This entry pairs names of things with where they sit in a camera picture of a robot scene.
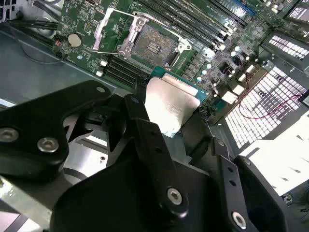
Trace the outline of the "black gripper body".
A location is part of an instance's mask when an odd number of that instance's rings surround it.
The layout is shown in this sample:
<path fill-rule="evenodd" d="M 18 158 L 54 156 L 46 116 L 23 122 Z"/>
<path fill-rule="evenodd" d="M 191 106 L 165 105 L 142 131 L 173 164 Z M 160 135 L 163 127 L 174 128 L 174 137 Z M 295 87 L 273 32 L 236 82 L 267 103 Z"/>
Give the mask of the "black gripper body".
<path fill-rule="evenodd" d="M 53 232 L 225 232 L 210 177 L 175 162 L 189 199 L 188 215 L 170 223 L 155 200 L 149 176 L 130 156 L 69 188 L 56 203 Z"/>

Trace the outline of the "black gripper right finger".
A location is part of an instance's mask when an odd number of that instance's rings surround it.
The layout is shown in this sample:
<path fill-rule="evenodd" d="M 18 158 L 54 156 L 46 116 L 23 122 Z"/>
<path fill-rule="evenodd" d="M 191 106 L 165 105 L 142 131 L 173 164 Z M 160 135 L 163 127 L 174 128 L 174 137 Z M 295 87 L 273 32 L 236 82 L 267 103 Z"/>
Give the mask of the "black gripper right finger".
<path fill-rule="evenodd" d="M 231 158 L 198 109 L 181 126 L 189 164 L 209 176 L 207 223 L 213 232 L 296 232 L 288 206 L 248 158 Z"/>

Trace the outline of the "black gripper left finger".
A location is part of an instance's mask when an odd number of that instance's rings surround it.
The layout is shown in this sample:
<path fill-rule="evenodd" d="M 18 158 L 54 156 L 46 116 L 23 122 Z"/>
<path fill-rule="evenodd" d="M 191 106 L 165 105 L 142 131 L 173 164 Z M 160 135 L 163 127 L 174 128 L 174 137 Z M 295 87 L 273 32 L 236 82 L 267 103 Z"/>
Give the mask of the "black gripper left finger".
<path fill-rule="evenodd" d="M 113 165 L 130 156 L 139 160 L 166 219 L 186 217 L 188 198 L 144 103 L 133 94 L 111 94 L 93 80 L 2 111 L 0 172 L 32 182 L 52 181 L 63 169 L 69 143 L 98 130 L 108 134 L 108 146 L 116 158 Z"/>

